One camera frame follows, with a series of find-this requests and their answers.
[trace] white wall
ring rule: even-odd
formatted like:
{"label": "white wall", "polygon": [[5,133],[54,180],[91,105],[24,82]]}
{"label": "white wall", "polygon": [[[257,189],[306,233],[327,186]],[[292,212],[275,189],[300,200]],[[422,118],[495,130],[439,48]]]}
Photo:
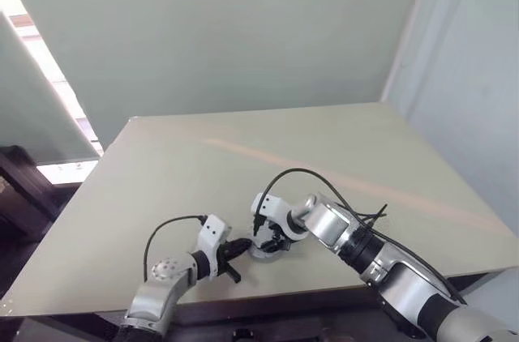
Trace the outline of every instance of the white wall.
{"label": "white wall", "polygon": [[377,101],[413,0],[22,0],[106,146],[135,115]]}
{"label": "white wall", "polygon": [[98,157],[0,11],[0,146],[10,145],[38,164]]}
{"label": "white wall", "polygon": [[[421,0],[387,92],[388,100],[515,234],[518,1]],[[518,277],[509,271],[468,300],[518,328]]]}

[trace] black cable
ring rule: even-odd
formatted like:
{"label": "black cable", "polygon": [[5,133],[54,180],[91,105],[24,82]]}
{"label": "black cable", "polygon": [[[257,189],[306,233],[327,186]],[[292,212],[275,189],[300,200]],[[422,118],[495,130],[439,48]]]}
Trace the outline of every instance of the black cable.
{"label": "black cable", "polygon": [[178,220],[186,220],[186,219],[198,219],[201,224],[204,224],[207,216],[206,215],[185,215],[185,216],[179,216],[173,219],[169,219],[165,222],[162,222],[159,224],[155,230],[153,230],[152,235],[149,236],[148,241],[146,242],[146,247],[144,248],[144,282],[148,280],[148,252],[149,252],[149,246],[152,244],[153,237],[155,237],[155,234],[157,234],[157,231],[159,231],[162,227],[166,226],[169,223],[176,222]]}
{"label": "black cable", "polygon": [[432,265],[430,265],[427,261],[422,259],[420,256],[418,256],[416,253],[414,253],[412,250],[407,248],[406,246],[402,245],[400,242],[376,231],[368,223],[366,223],[364,220],[362,220],[357,212],[348,204],[348,202],[345,201],[345,199],[342,197],[342,195],[339,193],[339,191],[332,185],[331,182],[329,182],[326,178],[318,174],[317,172],[314,172],[310,169],[305,168],[291,168],[284,170],[283,172],[279,173],[277,176],[275,176],[267,185],[267,188],[265,188],[265,191],[261,195],[261,198],[259,198],[258,207],[256,208],[255,214],[258,216],[260,214],[260,209],[262,207],[263,201],[265,197],[267,196],[267,193],[270,191],[270,189],[276,184],[276,182],[285,176],[288,173],[292,172],[302,172],[302,173],[308,173],[314,177],[317,177],[319,180],[321,180],[326,186],[335,194],[335,196],[339,199],[339,201],[342,203],[342,207],[344,207],[346,210],[348,210],[351,215],[354,216],[355,219],[358,220],[359,224],[363,226],[365,229],[371,230],[377,237],[380,237],[384,239],[385,241],[392,243],[394,246],[400,248],[401,250],[405,251],[407,254],[409,254],[412,257],[415,257],[424,267],[429,269],[429,271],[438,279],[440,280],[447,290],[451,293],[451,296],[458,300],[461,304],[467,304],[465,299],[461,296],[461,294],[457,291],[456,288],[452,285],[452,283],[447,280],[441,273],[439,273],[436,269],[433,268]]}

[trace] wooden furniture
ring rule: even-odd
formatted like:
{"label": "wooden furniture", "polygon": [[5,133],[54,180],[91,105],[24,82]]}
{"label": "wooden furniture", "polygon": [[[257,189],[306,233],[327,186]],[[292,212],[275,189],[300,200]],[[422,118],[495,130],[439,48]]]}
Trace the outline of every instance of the wooden furniture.
{"label": "wooden furniture", "polygon": [[[517,265],[517,238],[387,105],[132,118],[2,299],[0,314],[126,309],[142,280],[144,244],[159,223],[215,213],[233,225],[231,237],[247,235],[255,195],[293,166],[323,174],[359,212],[388,203],[378,229],[446,276]],[[294,174],[272,193],[295,203],[319,191],[328,193]],[[192,249],[198,230],[189,221],[163,229],[150,262]],[[275,263],[243,256],[233,264],[240,284],[203,282],[181,302],[361,285],[312,239]]]}

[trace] table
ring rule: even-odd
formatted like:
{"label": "table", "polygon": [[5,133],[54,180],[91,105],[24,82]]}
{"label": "table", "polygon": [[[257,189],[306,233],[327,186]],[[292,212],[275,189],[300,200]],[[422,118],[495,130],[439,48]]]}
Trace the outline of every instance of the table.
{"label": "table", "polygon": [[[132,118],[2,299],[0,315],[126,309],[142,281],[144,244],[159,223],[214,213],[233,225],[231,237],[246,235],[255,195],[294,166],[323,174],[359,212],[388,203],[377,228],[446,276],[518,265],[517,238],[385,104]],[[303,173],[272,191],[289,203],[309,192],[329,195]],[[164,228],[150,263],[191,250],[198,230],[193,221]],[[233,265],[240,284],[222,276],[181,302],[361,284],[311,239],[275,263],[244,256]]]}

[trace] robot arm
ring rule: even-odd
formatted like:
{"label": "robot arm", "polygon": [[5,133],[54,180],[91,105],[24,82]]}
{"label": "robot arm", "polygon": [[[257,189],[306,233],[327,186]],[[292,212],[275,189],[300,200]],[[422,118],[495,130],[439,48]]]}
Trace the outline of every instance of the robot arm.
{"label": "robot arm", "polygon": [[[260,196],[252,205],[253,211]],[[286,248],[272,247],[272,241],[295,242],[312,233],[377,291],[384,311],[409,336],[427,334],[439,342],[517,341],[517,334],[497,319],[454,301],[429,268],[377,237],[354,214],[323,195],[310,195],[294,207],[267,195],[260,214],[262,227],[281,229],[283,235],[281,240],[254,241],[256,250],[272,254]]]}
{"label": "robot arm", "polygon": [[114,342],[162,340],[180,297],[206,277],[212,280],[227,273],[238,283],[241,276],[229,261],[244,253],[251,240],[227,242],[229,231],[223,220],[210,215],[199,233],[195,252],[155,264],[152,275],[139,287]]}

